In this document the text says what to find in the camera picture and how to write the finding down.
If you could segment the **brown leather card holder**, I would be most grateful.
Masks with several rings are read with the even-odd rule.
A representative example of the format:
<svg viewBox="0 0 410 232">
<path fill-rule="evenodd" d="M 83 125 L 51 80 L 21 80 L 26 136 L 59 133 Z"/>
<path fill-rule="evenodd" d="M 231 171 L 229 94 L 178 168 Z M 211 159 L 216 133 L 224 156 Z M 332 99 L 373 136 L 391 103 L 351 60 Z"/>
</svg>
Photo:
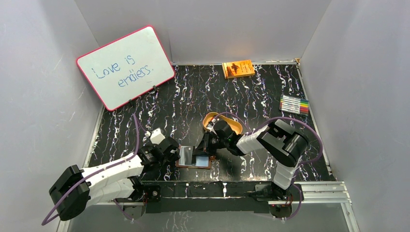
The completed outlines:
<svg viewBox="0 0 410 232">
<path fill-rule="evenodd" d="M 180 158 L 176 161 L 179 168 L 210 169 L 210 156 L 200 152 L 195 146 L 181 146 L 179 149 Z"/>
</svg>

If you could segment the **gold oval tin tray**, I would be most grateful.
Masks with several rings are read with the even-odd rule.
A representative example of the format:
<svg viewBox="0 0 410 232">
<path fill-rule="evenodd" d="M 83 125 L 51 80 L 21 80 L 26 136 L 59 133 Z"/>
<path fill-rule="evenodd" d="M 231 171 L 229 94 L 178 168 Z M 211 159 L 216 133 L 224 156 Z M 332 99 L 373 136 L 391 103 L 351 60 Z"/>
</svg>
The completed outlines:
<svg viewBox="0 0 410 232">
<path fill-rule="evenodd" d="M 243 126 L 240 122 L 235 121 L 232 118 L 227 117 L 228 112 L 224 113 L 217 113 L 217 112 L 210 112 L 208 113 L 203 121 L 202 125 L 205 131 L 210 132 L 212 131 L 213 123 L 216 121 L 224 120 L 227 122 L 227 124 L 231 127 L 231 129 L 236 133 L 236 134 L 241 134 L 243 131 Z"/>
</svg>

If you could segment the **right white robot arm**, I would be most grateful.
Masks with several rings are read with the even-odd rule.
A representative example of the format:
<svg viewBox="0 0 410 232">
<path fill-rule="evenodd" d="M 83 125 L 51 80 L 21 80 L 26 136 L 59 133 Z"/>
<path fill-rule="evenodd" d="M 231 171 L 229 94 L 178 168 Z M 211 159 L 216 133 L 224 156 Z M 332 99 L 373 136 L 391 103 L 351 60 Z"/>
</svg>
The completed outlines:
<svg viewBox="0 0 410 232">
<path fill-rule="evenodd" d="M 199 157 L 211 156 L 226 148 L 235 156 L 244 156 L 265 149 L 278 162 L 272 193 L 278 200 L 290 196 L 292 177 L 309 144 L 308 139 L 281 119 L 275 119 L 252 134 L 236 133 L 229 123 L 213 119 L 210 131 L 205 132 L 192 152 L 192 163 Z"/>
</svg>

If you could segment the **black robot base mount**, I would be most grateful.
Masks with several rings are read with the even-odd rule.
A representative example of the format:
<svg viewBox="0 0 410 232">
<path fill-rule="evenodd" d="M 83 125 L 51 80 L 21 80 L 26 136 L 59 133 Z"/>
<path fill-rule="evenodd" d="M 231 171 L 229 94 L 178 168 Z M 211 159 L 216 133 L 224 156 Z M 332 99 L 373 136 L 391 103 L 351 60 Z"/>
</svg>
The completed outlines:
<svg viewBox="0 0 410 232">
<path fill-rule="evenodd" d="M 143 181 L 149 191 L 145 200 L 116 199 L 128 213 L 141 206 L 144 213 L 253 212 L 288 218 L 295 214 L 305 199 L 300 184 L 288 190 L 273 187 L 271 181 Z"/>
</svg>

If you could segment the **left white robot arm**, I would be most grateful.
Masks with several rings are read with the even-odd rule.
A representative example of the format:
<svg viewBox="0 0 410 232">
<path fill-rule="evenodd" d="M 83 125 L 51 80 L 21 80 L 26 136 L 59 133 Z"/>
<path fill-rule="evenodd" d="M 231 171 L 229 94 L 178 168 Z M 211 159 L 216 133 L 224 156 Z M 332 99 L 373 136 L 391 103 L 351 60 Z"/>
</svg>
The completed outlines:
<svg viewBox="0 0 410 232">
<path fill-rule="evenodd" d="M 68 167 L 49 190 L 54 207 L 42 224 L 56 216 L 61 221 L 71 220 L 97 203 L 116 199 L 146 201 L 149 191 L 140 176 L 179 159 L 178 150 L 178 142 L 166 137 L 158 144 L 147 144 L 110 163 L 83 169 L 77 165 Z"/>
</svg>

